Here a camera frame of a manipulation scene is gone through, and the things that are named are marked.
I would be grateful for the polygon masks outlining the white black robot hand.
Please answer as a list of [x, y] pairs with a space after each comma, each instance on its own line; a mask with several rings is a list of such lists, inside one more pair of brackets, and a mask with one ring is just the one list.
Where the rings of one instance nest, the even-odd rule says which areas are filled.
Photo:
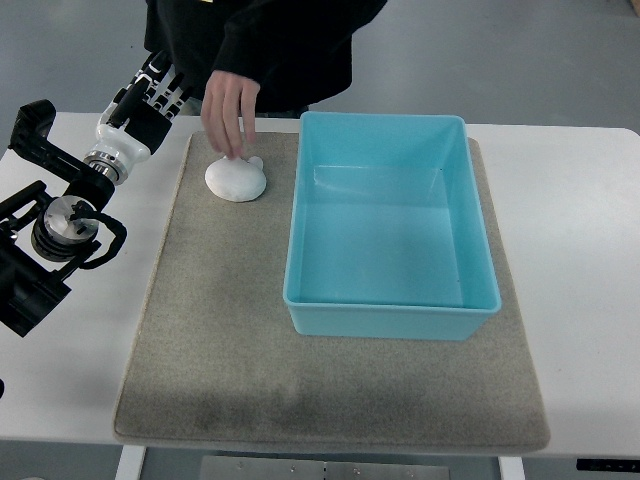
[[84, 162], [113, 184], [122, 184], [159, 149], [191, 97], [183, 79], [167, 53], [150, 54], [101, 115], [97, 142]]

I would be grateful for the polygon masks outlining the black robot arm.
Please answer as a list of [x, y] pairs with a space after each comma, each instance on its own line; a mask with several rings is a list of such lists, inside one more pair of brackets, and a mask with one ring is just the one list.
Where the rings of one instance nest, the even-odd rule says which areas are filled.
[[119, 253], [126, 227], [105, 214], [115, 192], [102, 167], [71, 156], [48, 140], [54, 105], [22, 106], [9, 149], [68, 183], [54, 197], [36, 180], [1, 202], [1, 322], [24, 337], [71, 292], [66, 280]]

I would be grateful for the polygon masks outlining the person's black sleeve forearm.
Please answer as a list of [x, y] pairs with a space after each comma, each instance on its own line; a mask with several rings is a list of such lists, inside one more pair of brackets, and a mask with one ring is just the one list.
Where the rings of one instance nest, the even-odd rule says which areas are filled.
[[341, 92], [352, 78], [352, 36], [383, 1], [251, 1], [224, 24], [213, 70], [261, 84], [292, 73]]

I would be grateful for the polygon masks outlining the person's bare hand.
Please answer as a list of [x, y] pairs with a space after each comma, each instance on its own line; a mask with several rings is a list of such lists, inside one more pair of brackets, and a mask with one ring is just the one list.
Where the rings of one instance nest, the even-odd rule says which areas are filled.
[[211, 146], [228, 158], [243, 155], [244, 141], [256, 138], [256, 100], [260, 85], [231, 72], [214, 70], [201, 107], [201, 121]]

